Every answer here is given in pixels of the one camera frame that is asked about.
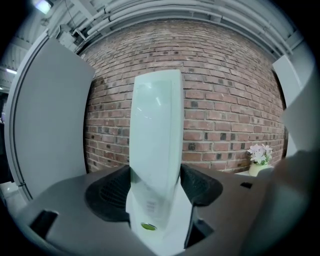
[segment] white plastic panel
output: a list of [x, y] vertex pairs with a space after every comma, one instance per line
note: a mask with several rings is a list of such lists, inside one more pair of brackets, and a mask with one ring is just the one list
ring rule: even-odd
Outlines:
[[130, 166], [158, 193], [178, 178], [183, 140], [183, 86], [179, 70], [137, 76], [130, 120]]
[[[272, 64], [276, 72], [284, 95], [286, 107], [288, 108], [300, 94], [302, 86], [297, 72], [287, 56], [282, 56]], [[293, 156], [297, 152], [295, 142], [289, 133], [286, 156]]]
[[135, 78], [129, 146], [133, 209], [138, 222], [157, 227], [156, 237], [164, 235], [180, 172], [183, 114], [179, 70]]

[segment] white pipe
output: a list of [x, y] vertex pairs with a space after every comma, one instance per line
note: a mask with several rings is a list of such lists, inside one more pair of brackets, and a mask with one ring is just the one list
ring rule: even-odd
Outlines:
[[268, 38], [281, 51], [281, 53], [283, 55], [287, 55], [286, 50], [268, 32], [264, 31], [263, 28], [261, 28], [256, 23], [252, 22], [250, 19], [244, 17], [240, 13], [237, 13], [237, 12], [235, 12], [233, 10], [229, 10], [229, 9], [227, 9], [225, 7], [213, 5], [213, 4], [210, 4], [210, 3], [198, 2], [198, 5], [201, 6], [201, 7], [214, 9], [214, 10], [222, 12], [224, 14], [229, 14], [229, 15], [231, 15], [231, 16], [233, 16], [235, 18], [238, 18], [239, 20], [247, 23], [249, 26], [255, 28], [260, 33], [265, 35], [265, 37]]
[[197, 12], [197, 13], [202, 13], [202, 14], [207, 14], [207, 15], [211, 15], [211, 16], [215, 16], [215, 17], [218, 17], [218, 18], [221, 18], [221, 19], [224, 19], [224, 20], [228, 20], [229, 22], [247, 30], [249, 33], [255, 35], [257, 38], [259, 38], [262, 42], [264, 42], [267, 46], [269, 46], [279, 57], [281, 56], [274, 47], [272, 47], [268, 42], [266, 42], [263, 38], [261, 38], [258, 34], [254, 33], [253, 31], [251, 31], [250, 29], [246, 28], [245, 26], [239, 24], [238, 22], [236, 21], [233, 21], [229, 18], [225, 18], [223, 17], [222, 15], [220, 14], [216, 14], [216, 13], [213, 13], [211, 11], [206, 11], [206, 10], [200, 10], [200, 9], [195, 9], [195, 8], [186, 8], [186, 7], [158, 7], [158, 8], [149, 8], [149, 9], [143, 9], [143, 10], [138, 10], [138, 11], [135, 11], [135, 12], [132, 12], [130, 14], [126, 14], [126, 15], [123, 15], [121, 17], [119, 17], [118, 19], [115, 19], [111, 22], [105, 22], [105, 24], [103, 26], [100, 26], [97, 30], [93, 30], [91, 31], [92, 29], [90, 29], [88, 31], [88, 34], [90, 35], [89, 38], [86, 40], [88, 41], [89, 39], [93, 38], [93, 36], [97, 33], [99, 33], [101, 30], [109, 27], [109, 26], [112, 26], [113, 24], [117, 23], [117, 22], [120, 22], [122, 20], [126, 20], [128, 18], [131, 18], [133, 16], [137, 16], [137, 15], [141, 15], [141, 14], [147, 14], [147, 13], [153, 13], [153, 12], [162, 12], [162, 11], [188, 11], [188, 12]]
[[84, 22], [81, 26], [78, 27], [78, 30], [81, 31], [81, 30], [85, 29], [91, 22], [95, 21], [96, 19], [100, 18], [102, 15], [106, 14], [105, 9], [106, 8], [103, 8], [97, 14], [95, 14], [91, 18], [87, 19], [86, 22]]
[[[265, 48], [261, 43], [259, 43], [258, 41], [256, 41], [255, 39], [253, 39], [252, 37], [250, 37], [249, 35], [247, 35], [246, 33], [243, 33], [242, 31], [232, 27], [232, 26], [229, 26], [229, 25], [226, 25], [226, 24], [223, 24], [223, 23], [220, 23], [220, 22], [217, 22], [217, 21], [213, 21], [213, 20], [207, 20], [207, 19], [203, 19], [203, 18], [197, 18], [197, 17], [189, 17], [189, 16], [175, 16], [175, 18], [177, 19], [188, 19], [188, 20], [193, 20], [193, 21], [202, 21], [202, 22], [206, 22], [206, 23], [212, 23], [212, 24], [216, 24], [216, 25], [219, 25], [219, 26], [222, 26], [222, 27], [225, 27], [225, 28], [228, 28], [230, 30], [233, 30], [233, 31], [236, 31], [237, 33], [243, 35], [244, 37], [248, 38], [250, 41], [253, 41], [256, 45], [258, 45], [259, 47], [261, 47], [267, 54], [269, 54], [274, 60], [277, 60], [277, 58], [267, 49]], [[119, 30], [122, 30], [124, 28], [127, 28], [127, 27], [130, 27], [130, 26], [133, 26], [133, 25], [136, 25], [136, 24], [139, 24], [139, 23], [143, 23], [143, 22], [148, 22], [148, 21], [154, 21], [154, 20], [157, 20], [157, 19], [172, 19], [171, 16], [157, 16], [157, 17], [150, 17], [150, 18], [145, 18], [145, 19], [141, 19], [141, 20], [138, 20], [138, 21], [135, 21], [135, 22], [132, 22], [132, 23], [129, 23], [129, 24], [126, 24], [124, 26], [121, 26], [121, 27], [118, 27], [117, 29], [115, 30], [112, 30], [110, 31], [109, 33], [107, 33], [106, 35], [104, 35], [103, 37], [100, 37], [99, 39], [95, 40], [91, 45], [90, 47], [92, 47], [94, 44], [98, 43], [100, 40], [103, 40], [104, 38], [110, 36], [111, 34], [119, 31]], [[78, 53], [81, 48], [83, 47], [83, 45], [90, 39], [92, 39], [94, 36], [88, 36], [87, 37], [87, 40], [82, 42], [79, 47], [76, 49], [76, 53]]]
[[118, 8], [118, 7], [120, 7], [120, 6], [124, 5], [124, 4], [127, 4], [128, 2], [134, 2], [134, 1], [137, 1], [137, 0], [118, 0], [118, 1], [115, 1], [115, 2], [105, 6], [97, 14], [93, 15], [86, 22], [84, 22], [80, 27], [78, 27], [78, 30], [81, 31], [81, 30], [85, 29], [90, 23], [92, 23], [96, 19], [100, 18], [104, 14], [107, 14], [112, 9], [116, 9], [116, 8]]
[[115, 19], [118, 19], [124, 15], [146, 9], [146, 8], [151, 8], [151, 7], [161, 7], [161, 6], [169, 6], [169, 5], [189, 5], [189, 6], [196, 6], [197, 1], [195, 0], [186, 0], [186, 1], [181, 1], [181, 2], [174, 2], [173, 0], [158, 0], [158, 1], [151, 1], [151, 2], [145, 2], [141, 4], [134, 5], [132, 7], [126, 8], [124, 10], [121, 10], [109, 17], [109, 19], [105, 19], [101, 21], [99, 24], [93, 26], [88, 32], [88, 35], [91, 35], [94, 31], [98, 30], [105, 24], [109, 23], [110, 21], [113, 21]]
[[141, 4], [134, 5], [130, 8], [124, 9], [122, 11], [119, 11], [113, 15], [110, 16], [110, 21], [113, 21], [123, 15], [133, 13], [135, 11], [139, 11], [142, 9], [147, 9], [151, 7], [161, 7], [161, 6], [170, 6], [170, 5], [175, 5], [175, 6], [196, 6], [197, 1], [195, 0], [184, 0], [184, 1], [173, 1], [173, 0], [158, 0], [158, 1], [151, 1], [151, 2], [145, 2]]
[[[209, 8], [209, 9], [214, 9], [214, 10], [217, 10], [219, 12], [222, 12], [222, 13], [226, 13], [226, 14], [229, 14], [233, 17], [236, 17], [238, 19], [240, 19], [241, 21], [247, 23], [249, 26], [252, 26], [254, 27], [256, 30], [258, 30], [260, 33], [262, 33], [263, 35], [265, 35], [280, 51], [283, 55], [287, 55], [286, 53], [286, 50], [269, 34], [267, 33], [266, 31], [263, 30], [263, 28], [261, 28], [259, 25], [257, 25], [256, 23], [252, 22], [251, 20], [249, 20], [248, 18], [242, 16], [241, 14], [239, 13], [236, 13], [235, 11], [232, 11], [232, 10], [229, 10], [225, 7], [221, 7], [221, 6], [216, 6], [216, 5], [213, 5], [213, 4], [209, 4], [209, 3], [204, 3], [204, 2], [200, 2], [200, 1], [194, 1], [194, 0], [191, 0], [190, 2], [189, 1], [184, 1], [182, 2], [184, 5], [185, 4], [189, 4], [189, 5], [194, 5], [196, 4], [197, 6], [200, 6], [200, 7], [205, 7], [205, 8]], [[146, 7], [155, 7], [155, 6], [163, 6], [163, 5], [176, 5], [177, 3], [172, 1], [172, 0], [159, 0], [159, 1], [153, 1], [153, 2], [147, 2], [147, 3], [143, 3], [143, 4], [137, 4], [135, 6], [132, 6], [130, 8], [127, 8], [125, 10], [122, 10], [114, 15], [111, 15], [109, 17], [110, 20], [114, 20], [116, 18], [120, 18], [121, 15], [123, 16], [126, 16], [127, 14], [132, 14], [133, 12], [135, 11], [138, 11], [138, 14], [139, 14], [139, 8], [146, 8]], [[182, 11], [182, 8], [178, 7], [176, 9], [173, 9], [172, 7], [172, 10], [177, 10], [177, 11]], [[193, 12], [197, 12], [197, 13], [205, 13], [206, 11], [203, 11], [203, 10], [199, 10], [199, 9], [194, 9]], [[100, 22], [99, 24], [93, 26], [87, 33], [88, 35], [92, 35], [95, 31], [101, 31], [101, 28], [106, 28], [107, 24], [110, 23], [109, 19], [105, 19], [103, 20], [102, 22]]]
[[267, 22], [262, 16], [260, 16], [255, 11], [251, 10], [250, 8], [246, 7], [240, 2], [234, 1], [234, 0], [223, 0], [228, 5], [233, 6], [236, 10], [241, 10], [245, 14], [248, 14], [249, 16], [254, 17], [257, 21], [262, 23], [266, 28], [268, 28], [285, 46], [285, 48], [290, 52], [290, 54], [293, 54], [293, 51], [291, 50], [290, 46], [287, 44], [287, 42], [284, 40], [284, 38], [280, 35], [280, 33], [269, 23]]

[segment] ceiling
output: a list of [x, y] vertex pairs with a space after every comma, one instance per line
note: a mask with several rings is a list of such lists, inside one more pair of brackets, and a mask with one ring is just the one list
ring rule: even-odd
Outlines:
[[[60, 25], [74, 31], [104, 8], [109, 12], [81, 30], [86, 41], [75, 52], [92, 42], [121, 28], [155, 19], [189, 19], [218, 24], [237, 31], [260, 46], [274, 60], [282, 55], [290, 56], [292, 49], [303, 38], [295, 25], [267, 0], [51, 0], [53, 7], [44, 14], [38, 9], [25, 20], [16, 32], [0, 61], [0, 87], [8, 92], [14, 74], [6, 68], [17, 70], [30, 46], [48, 29], [50, 37], [56, 37]], [[104, 29], [94, 29], [100, 22]]]

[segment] white ceiling beam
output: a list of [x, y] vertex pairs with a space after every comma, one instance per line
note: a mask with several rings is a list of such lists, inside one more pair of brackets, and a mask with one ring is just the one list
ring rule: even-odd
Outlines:
[[[78, 10], [87, 18], [90, 19], [92, 16], [96, 15], [98, 11], [92, 6], [89, 0], [70, 0], [71, 3], [74, 4], [75, 7], [78, 8]], [[102, 22], [102, 18], [97, 18], [92, 22], [92, 24], [96, 25], [100, 22]]]
[[14, 46], [17, 46], [17, 47], [19, 47], [19, 48], [21, 48], [23, 50], [26, 50], [26, 51], [28, 51], [30, 49], [31, 45], [32, 45], [31, 43], [29, 43], [29, 42], [27, 42], [25, 40], [22, 40], [22, 39], [20, 39], [20, 38], [18, 38], [16, 36], [14, 36], [12, 38], [10, 44], [12, 44]]

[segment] white flower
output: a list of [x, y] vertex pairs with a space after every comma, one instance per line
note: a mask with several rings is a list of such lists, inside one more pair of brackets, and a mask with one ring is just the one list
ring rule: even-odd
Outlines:
[[271, 153], [271, 151], [272, 151], [272, 148], [271, 147], [269, 147], [268, 145], [264, 145], [264, 144], [262, 144], [262, 147], [263, 147], [263, 149], [265, 150], [265, 152], [268, 154], [269, 152]]
[[251, 156], [251, 161], [257, 162], [258, 164], [261, 164], [261, 162], [265, 160], [266, 160], [265, 153], [261, 151], [256, 151]]
[[260, 151], [262, 148], [263, 148], [262, 146], [255, 144], [254, 146], [250, 146], [250, 149], [248, 149], [248, 152], [251, 154], [254, 154], [255, 152]]

